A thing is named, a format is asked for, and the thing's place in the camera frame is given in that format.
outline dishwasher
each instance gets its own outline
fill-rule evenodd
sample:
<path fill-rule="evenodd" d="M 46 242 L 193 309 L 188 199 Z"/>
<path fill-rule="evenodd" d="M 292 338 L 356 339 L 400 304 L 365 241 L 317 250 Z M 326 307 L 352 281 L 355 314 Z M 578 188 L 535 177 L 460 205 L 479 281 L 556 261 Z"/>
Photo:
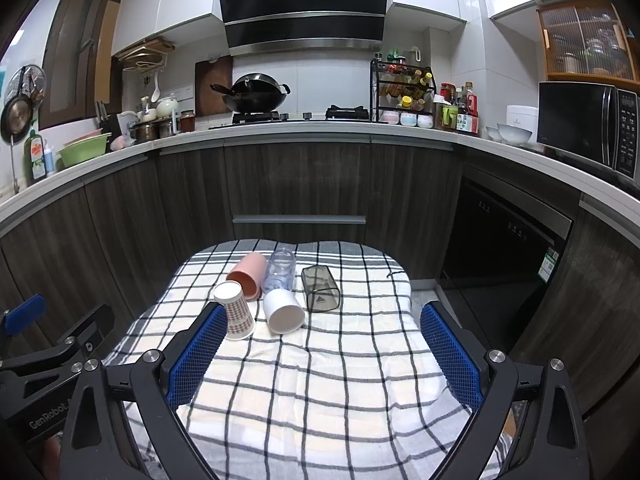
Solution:
<path fill-rule="evenodd" d="M 519 188 L 465 168 L 438 283 L 486 348 L 513 348 L 554 278 L 571 224 Z"/>

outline black microwave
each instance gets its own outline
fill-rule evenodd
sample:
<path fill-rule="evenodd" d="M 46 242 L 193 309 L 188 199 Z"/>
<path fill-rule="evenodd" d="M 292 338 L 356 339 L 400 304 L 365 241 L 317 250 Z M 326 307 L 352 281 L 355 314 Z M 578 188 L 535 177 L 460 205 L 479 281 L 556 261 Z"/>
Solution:
<path fill-rule="evenodd" d="M 538 142 L 640 184 L 638 95 L 615 86 L 540 83 Z"/>

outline metal bolt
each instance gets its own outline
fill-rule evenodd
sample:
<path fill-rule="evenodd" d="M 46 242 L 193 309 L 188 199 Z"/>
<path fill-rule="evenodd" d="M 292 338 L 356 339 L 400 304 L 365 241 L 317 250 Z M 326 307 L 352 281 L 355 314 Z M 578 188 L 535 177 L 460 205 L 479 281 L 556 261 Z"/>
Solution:
<path fill-rule="evenodd" d="M 160 352 L 158 350 L 147 350 L 142 358 L 145 360 L 145 363 L 155 363 L 160 358 Z"/>
<path fill-rule="evenodd" d="M 551 361 L 549 361 L 549 364 L 551 364 L 551 367 L 554 370 L 558 370 L 559 372 L 564 370 L 564 363 L 560 359 L 553 358 L 551 359 Z"/>
<path fill-rule="evenodd" d="M 84 363 L 84 369 L 88 372 L 95 370 L 98 367 L 98 359 L 89 359 Z"/>
<path fill-rule="evenodd" d="M 506 358 L 507 358 L 507 356 L 504 355 L 504 353 L 500 352 L 499 350 L 491 350 L 489 352 L 489 359 L 491 359 L 491 361 L 493 361 L 494 363 L 501 363 Z"/>

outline paper cup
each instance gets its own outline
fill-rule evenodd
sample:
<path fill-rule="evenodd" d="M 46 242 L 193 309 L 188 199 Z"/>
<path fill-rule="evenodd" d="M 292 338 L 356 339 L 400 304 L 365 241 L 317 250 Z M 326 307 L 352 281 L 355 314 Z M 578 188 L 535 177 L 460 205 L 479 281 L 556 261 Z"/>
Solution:
<path fill-rule="evenodd" d="M 244 297 L 254 300 L 260 295 L 260 285 L 266 267 L 267 259 L 264 256 L 257 252 L 249 253 L 236 263 L 226 278 L 240 283 Z"/>
<path fill-rule="evenodd" d="M 262 300 L 267 325 L 276 334 L 288 334 L 300 328 L 305 311 L 296 301 L 293 292 L 285 288 L 270 290 Z"/>
<path fill-rule="evenodd" d="M 238 341 L 254 333 L 255 319 L 251 315 L 240 283 L 219 283 L 213 289 L 213 299 L 226 310 L 226 339 Z"/>

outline blue textured pad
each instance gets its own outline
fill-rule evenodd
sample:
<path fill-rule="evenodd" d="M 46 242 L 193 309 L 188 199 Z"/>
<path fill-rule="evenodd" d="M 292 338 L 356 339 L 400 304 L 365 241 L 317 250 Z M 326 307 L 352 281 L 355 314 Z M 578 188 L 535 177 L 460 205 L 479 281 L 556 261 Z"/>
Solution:
<path fill-rule="evenodd" d="M 7 335 L 19 335 L 25 328 L 44 314 L 44 298 L 36 295 L 14 308 L 4 318 L 4 332 Z"/>
<path fill-rule="evenodd" d="M 458 402 L 478 410 L 482 403 L 478 369 L 430 304 L 422 308 L 420 331 Z"/>
<path fill-rule="evenodd" d="M 169 374 L 166 401 L 172 410 L 189 404 L 226 335 L 226 311 L 213 309 Z"/>

